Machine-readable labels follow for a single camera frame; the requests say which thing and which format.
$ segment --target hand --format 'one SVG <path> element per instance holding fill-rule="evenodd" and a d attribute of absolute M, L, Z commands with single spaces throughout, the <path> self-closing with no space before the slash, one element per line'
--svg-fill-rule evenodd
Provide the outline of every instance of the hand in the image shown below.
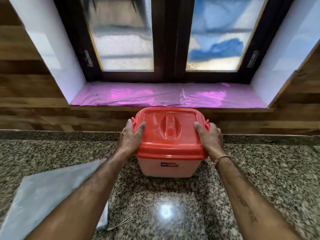
<path fill-rule="evenodd" d="M 201 144 L 209 153 L 211 161 L 215 161 L 218 157 L 225 155 L 223 150 L 223 138 L 221 130 L 214 123 L 210 123 L 210 130 L 207 132 L 200 123 L 195 122 L 194 127 L 199 133 Z"/>
<path fill-rule="evenodd" d="M 146 122 L 142 122 L 141 125 L 139 125 L 136 133 L 134 133 L 132 130 L 132 121 L 129 119 L 125 128 L 120 134 L 118 151 L 123 152 L 127 157 L 130 157 L 138 149 L 145 128 Z"/>

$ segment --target red lid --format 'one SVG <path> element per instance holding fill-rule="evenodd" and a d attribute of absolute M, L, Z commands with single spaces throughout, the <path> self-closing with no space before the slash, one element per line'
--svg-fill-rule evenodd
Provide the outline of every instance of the red lid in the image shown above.
<path fill-rule="evenodd" d="M 208 154 L 202 147 L 194 123 L 209 130 L 209 120 L 191 108 L 144 108 L 132 118 L 133 131 L 146 121 L 138 158 L 203 160 Z"/>

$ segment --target glass pane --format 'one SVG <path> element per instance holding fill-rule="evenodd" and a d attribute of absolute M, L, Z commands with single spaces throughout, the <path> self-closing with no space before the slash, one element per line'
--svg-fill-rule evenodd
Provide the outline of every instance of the glass pane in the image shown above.
<path fill-rule="evenodd" d="M 267 0 L 195 0 L 187 71 L 237 71 Z"/>
<path fill-rule="evenodd" d="M 151 0 L 82 0 L 104 71 L 153 71 Z"/>

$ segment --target pink foil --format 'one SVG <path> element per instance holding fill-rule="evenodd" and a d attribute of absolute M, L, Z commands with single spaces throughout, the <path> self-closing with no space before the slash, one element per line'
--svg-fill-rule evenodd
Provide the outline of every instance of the pink foil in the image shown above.
<path fill-rule="evenodd" d="M 86 83 L 71 105 L 266 108 L 250 85 L 233 83 Z"/>

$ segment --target sticker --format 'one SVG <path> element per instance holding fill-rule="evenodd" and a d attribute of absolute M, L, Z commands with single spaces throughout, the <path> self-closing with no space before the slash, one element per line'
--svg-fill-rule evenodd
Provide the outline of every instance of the sticker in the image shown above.
<path fill-rule="evenodd" d="M 161 167 L 178 167 L 179 165 L 175 162 L 162 162 Z"/>

